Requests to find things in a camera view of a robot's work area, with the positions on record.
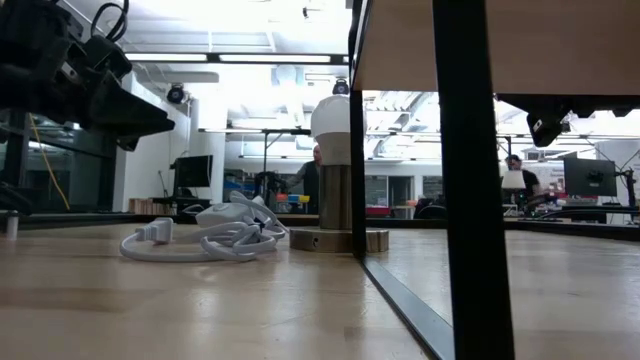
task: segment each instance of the shelf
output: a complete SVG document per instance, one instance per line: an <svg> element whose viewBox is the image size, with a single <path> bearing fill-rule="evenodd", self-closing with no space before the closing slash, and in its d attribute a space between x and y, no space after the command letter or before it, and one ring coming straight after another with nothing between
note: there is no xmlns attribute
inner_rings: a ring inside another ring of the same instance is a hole
<svg viewBox="0 0 640 360"><path fill-rule="evenodd" d="M640 1L486 2L494 92L640 95ZM355 89L437 91L431 0L366 3Z"/></svg>

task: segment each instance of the brass base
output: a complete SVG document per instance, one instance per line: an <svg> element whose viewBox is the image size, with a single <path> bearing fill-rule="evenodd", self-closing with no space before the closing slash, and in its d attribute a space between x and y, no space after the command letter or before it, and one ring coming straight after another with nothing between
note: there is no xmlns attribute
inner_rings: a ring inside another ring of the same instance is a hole
<svg viewBox="0 0 640 360"><path fill-rule="evenodd" d="M296 250L323 253L350 253L353 251L350 230L320 228L291 229L289 247ZM389 230L367 230L367 252L389 250Z"/></svg>

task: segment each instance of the fluorescent light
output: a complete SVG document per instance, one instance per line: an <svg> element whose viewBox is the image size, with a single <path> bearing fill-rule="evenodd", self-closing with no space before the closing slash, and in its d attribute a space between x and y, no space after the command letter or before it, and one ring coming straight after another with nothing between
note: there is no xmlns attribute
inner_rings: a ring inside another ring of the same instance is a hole
<svg viewBox="0 0 640 360"><path fill-rule="evenodd" d="M589 135L590 139L599 140L639 140L640 136L633 135Z"/></svg>
<svg viewBox="0 0 640 360"><path fill-rule="evenodd" d="M225 134L262 134L260 129L199 129L199 131Z"/></svg>
<svg viewBox="0 0 640 360"><path fill-rule="evenodd" d="M410 132L410 131L403 131L403 132L399 132L398 135L401 136L422 136L422 137L440 137L440 133L434 133L434 132Z"/></svg>
<svg viewBox="0 0 640 360"><path fill-rule="evenodd" d="M128 53L125 55L129 61L207 61L207 54Z"/></svg>
<svg viewBox="0 0 640 360"><path fill-rule="evenodd" d="M305 74L304 79L307 81L329 81L332 82L336 79L331 74Z"/></svg>
<svg viewBox="0 0 640 360"><path fill-rule="evenodd" d="M391 135L391 131L378 131L378 130L372 130L372 131L367 131L367 135L382 135L382 136L389 136L389 135Z"/></svg>
<svg viewBox="0 0 640 360"><path fill-rule="evenodd" d="M243 55L223 54L220 61L225 62L290 62L290 63L330 63L331 57L326 55Z"/></svg>
<svg viewBox="0 0 640 360"><path fill-rule="evenodd" d="M240 155L239 159L264 159L262 155ZM311 160L313 156L289 156L289 155L267 155L267 159L280 159L280 160Z"/></svg>

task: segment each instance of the white power cord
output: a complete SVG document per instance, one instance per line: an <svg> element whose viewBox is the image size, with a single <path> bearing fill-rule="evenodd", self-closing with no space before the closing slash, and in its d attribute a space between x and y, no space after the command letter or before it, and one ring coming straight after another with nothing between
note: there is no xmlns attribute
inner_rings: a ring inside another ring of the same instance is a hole
<svg viewBox="0 0 640 360"><path fill-rule="evenodd" d="M135 243L139 242L150 241L155 245L172 242L173 220L158 218L125 238L120 244L120 253L133 260L155 262L249 261L256 259L259 253L275 250L278 240L289 233L260 197L251 201L233 191L230 200L231 203L215 204L196 215L196 221L203 229L174 240L176 243L199 243L202 251L158 253L135 249Z"/></svg>

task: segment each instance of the camera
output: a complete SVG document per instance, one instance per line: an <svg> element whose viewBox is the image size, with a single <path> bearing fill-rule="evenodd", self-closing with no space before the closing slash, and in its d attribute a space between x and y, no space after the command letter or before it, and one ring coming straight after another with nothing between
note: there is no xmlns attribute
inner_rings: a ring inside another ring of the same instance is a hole
<svg viewBox="0 0 640 360"><path fill-rule="evenodd" d="M347 80L336 80L336 84L333 86L333 95L349 95L349 84Z"/></svg>
<svg viewBox="0 0 640 360"><path fill-rule="evenodd" d="M172 84L167 92L167 101L172 104L184 104L189 101L189 98L189 93L184 90L184 84Z"/></svg>

